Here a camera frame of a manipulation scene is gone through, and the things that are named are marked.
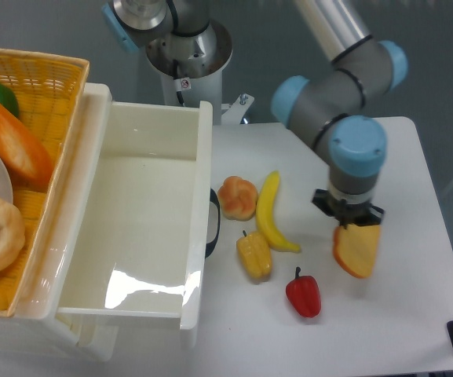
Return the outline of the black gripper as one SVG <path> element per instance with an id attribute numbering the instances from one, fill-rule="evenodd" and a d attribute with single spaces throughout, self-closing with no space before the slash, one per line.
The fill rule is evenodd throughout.
<path id="1" fill-rule="evenodd" d="M 371 206 L 369 201 L 350 204 L 345 199 L 335 199 L 327 190 L 321 188 L 315 190 L 312 203 L 326 216 L 338 220 L 340 225 L 380 225 L 385 214 L 381 207 Z"/>

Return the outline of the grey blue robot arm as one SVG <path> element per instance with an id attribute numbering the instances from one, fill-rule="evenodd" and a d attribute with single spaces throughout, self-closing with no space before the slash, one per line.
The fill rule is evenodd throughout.
<path id="1" fill-rule="evenodd" d="M 272 96 L 272 114 L 328 165 L 327 187 L 315 191 L 313 203 L 341 225 L 378 225 L 384 212 L 372 198 L 387 141 L 380 124 L 359 110 L 405 79 L 407 57 L 396 43 L 375 40 L 347 1 L 296 6 L 333 70 L 319 82 L 286 79 Z M 145 51 L 166 104 L 207 101 L 214 120 L 224 122 L 222 72 L 232 40 L 207 2 L 108 1 L 101 11 L 124 50 Z"/>

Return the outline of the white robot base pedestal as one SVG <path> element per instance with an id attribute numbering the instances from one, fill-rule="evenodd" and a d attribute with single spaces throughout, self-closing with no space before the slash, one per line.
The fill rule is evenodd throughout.
<path id="1" fill-rule="evenodd" d="M 214 125 L 246 124 L 254 96 L 241 93 L 232 103 L 223 101 L 223 71 L 232 58 L 232 38 L 215 20 L 193 36 L 169 33 L 146 47 L 149 64 L 159 74 L 164 104 L 213 107 Z"/>

